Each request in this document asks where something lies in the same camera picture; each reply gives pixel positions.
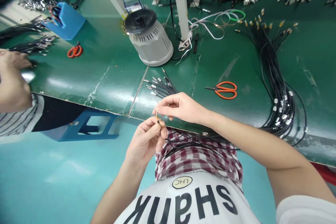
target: workbench surface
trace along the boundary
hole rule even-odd
[[[168,6],[152,7],[152,0],[142,2],[156,11],[160,22],[166,22],[170,12]],[[203,6],[212,13],[230,8],[229,3],[209,2]],[[276,0],[261,0],[253,6],[238,4],[236,8],[245,11],[246,19],[252,20],[262,8],[270,6],[265,8],[265,19],[268,23],[273,21],[274,27],[281,19],[286,19],[286,25],[299,22],[278,53],[282,74],[303,98],[308,115],[308,135],[297,149],[311,161],[336,166],[336,9],[324,7],[324,2],[313,0],[294,7],[276,3]],[[197,9],[189,8],[188,11],[189,18],[208,15]],[[161,67],[147,67],[141,62],[128,36],[120,31],[121,18],[108,0],[86,0],[80,12],[87,22],[73,41],[59,39],[55,46],[50,47],[47,56],[32,56],[39,62],[38,68],[28,71],[35,76],[30,82],[32,91],[147,119],[159,98],[150,94],[142,80],[164,77]],[[181,52],[177,50],[178,41],[171,25],[169,18],[166,31],[174,45],[174,57],[177,57]],[[224,38],[214,40],[199,27],[194,32],[198,32],[200,37],[197,53],[190,52],[177,66],[177,61],[170,60],[162,67],[178,91],[187,93],[210,110],[258,127],[266,121],[272,101],[262,83],[257,49],[248,37],[234,32],[234,29],[244,31],[244,28],[240,24],[227,27]],[[214,36],[222,35],[219,29],[210,29]],[[70,59],[67,51],[77,41],[84,52],[80,57]],[[223,100],[213,91],[204,89],[226,80],[238,87],[238,95],[233,100]],[[298,109],[300,137],[303,114],[300,105]],[[166,123],[193,132],[206,130],[178,119],[166,120]]]

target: blue plastic box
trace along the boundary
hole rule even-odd
[[[59,2],[57,6],[61,8],[59,19],[62,22],[62,26],[57,26],[52,22],[45,22],[43,25],[62,39],[72,40],[79,32],[86,19],[65,2]]]

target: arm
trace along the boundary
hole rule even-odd
[[[336,204],[316,169],[280,138],[209,111],[184,93],[164,98],[156,111],[213,129],[265,166],[276,205],[291,195],[307,195]]]
[[[138,126],[119,173],[99,202],[91,224],[114,223],[135,199],[148,162],[155,151],[162,149],[167,134],[165,123],[158,124],[156,117]]]
[[[26,110],[32,106],[29,85],[20,70],[30,66],[26,54],[0,49],[0,113]]]

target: circular logo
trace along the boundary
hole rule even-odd
[[[188,185],[190,185],[192,181],[193,181],[193,179],[191,177],[188,177],[188,176],[178,177],[177,179],[175,179],[173,181],[172,186],[175,189],[181,189],[181,188],[185,188]]]

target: blue plastic stool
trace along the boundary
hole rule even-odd
[[[99,131],[98,126],[87,125],[91,116],[110,117],[101,134],[89,134],[90,132]],[[119,134],[109,134],[109,131],[118,116],[109,112],[87,108],[74,122],[52,130],[42,131],[41,133],[58,142],[116,139]]]
[[[62,26],[57,26],[52,22],[44,22],[43,25],[62,39],[72,40],[79,32],[86,19],[65,2],[59,2],[57,6],[61,8],[59,19],[62,21]]]

